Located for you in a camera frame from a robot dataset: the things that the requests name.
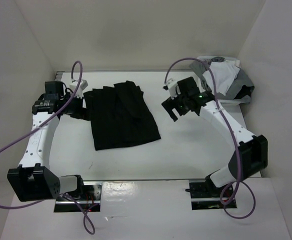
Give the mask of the black pleated skirt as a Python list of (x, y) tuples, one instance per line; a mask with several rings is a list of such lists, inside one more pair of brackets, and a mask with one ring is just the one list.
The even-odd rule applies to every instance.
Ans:
[(97, 151), (128, 148), (161, 139), (157, 123), (133, 81), (83, 94)]

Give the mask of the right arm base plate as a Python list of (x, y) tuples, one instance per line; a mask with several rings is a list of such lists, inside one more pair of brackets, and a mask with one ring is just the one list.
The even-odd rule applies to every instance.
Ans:
[(237, 208), (235, 199), (228, 205), (221, 203), (220, 195), (224, 187), (216, 188), (212, 183), (207, 183), (203, 179), (189, 180), (188, 184), (189, 186), (185, 191), (190, 194), (191, 209), (193, 211)]

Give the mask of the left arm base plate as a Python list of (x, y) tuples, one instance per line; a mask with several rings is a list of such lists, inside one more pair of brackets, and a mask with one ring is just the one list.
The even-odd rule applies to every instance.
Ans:
[[(73, 198), (87, 212), (100, 212), (102, 198), (101, 181), (85, 181), (83, 193)], [(55, 213), (75, 213), (81, 212), (80, 208), (70, 199), (59, 196), (54, 205)]]

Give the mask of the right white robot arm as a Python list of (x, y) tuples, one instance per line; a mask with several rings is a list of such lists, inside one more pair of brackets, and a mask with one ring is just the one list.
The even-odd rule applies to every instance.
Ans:
[(266, 137), (245, 129), (211, 92), (201, 92), (193, 77), (170, 79), (163, 88), (170, 96), (161, 105), (173, 121), (193, 112), (210, 123), (234, 150), (226, 166), (206, 177), (205, 192), (209, 196), (217, 196), (227, 184), (245, 180), (268, 166)]

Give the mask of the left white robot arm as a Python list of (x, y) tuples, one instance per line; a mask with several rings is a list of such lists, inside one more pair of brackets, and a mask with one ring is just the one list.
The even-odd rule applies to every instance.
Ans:
[(47, 81), (45, 92), (32, 106), (32, 131), (25, 153), (7, 179), (21, 202), (57, 199), (68, 193), (74, 200), (84, 197), (86, 188), (79, 174), (57, 176), (50, 170), (50, 152), (55, 131), (63, 115), (84, 120), (83, 90), (86, 80)]

